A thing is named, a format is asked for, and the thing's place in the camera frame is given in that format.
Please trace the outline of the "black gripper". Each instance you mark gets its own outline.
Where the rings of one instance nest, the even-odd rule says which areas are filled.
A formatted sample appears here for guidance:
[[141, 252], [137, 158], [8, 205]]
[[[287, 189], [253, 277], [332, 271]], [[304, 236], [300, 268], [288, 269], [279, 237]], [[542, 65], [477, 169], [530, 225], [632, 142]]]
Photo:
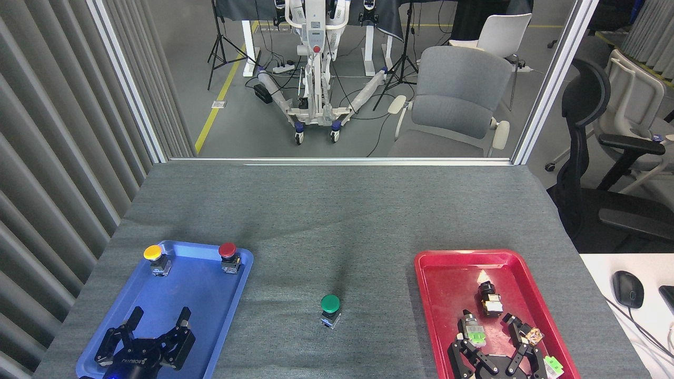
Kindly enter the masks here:
[[[134, 340], [133, 331], [143, 315], [144, 311], [137, 306], [126, 322], [104, 334], [95, 362], [101, 366], [111, 364], [106, 378], [157, 378], [161, 365], [182, 369], [196, 340], [189, 327], [190, 308], [183, 307], [176, 326], [159, 336], [158, 343], [154, 339]], [[123, 348], [115, 353], [120, 342]]]
[[[527, 324], [508, 326], [516, 351], [512, 357], [484, 355], [468, 339], [455, 339], [449, 346], [449, 359], [455, 378], [547, 378], [539, 344], [544, 334]], [[529, 360], [530, 375], [521, 369], [523, 359]]]

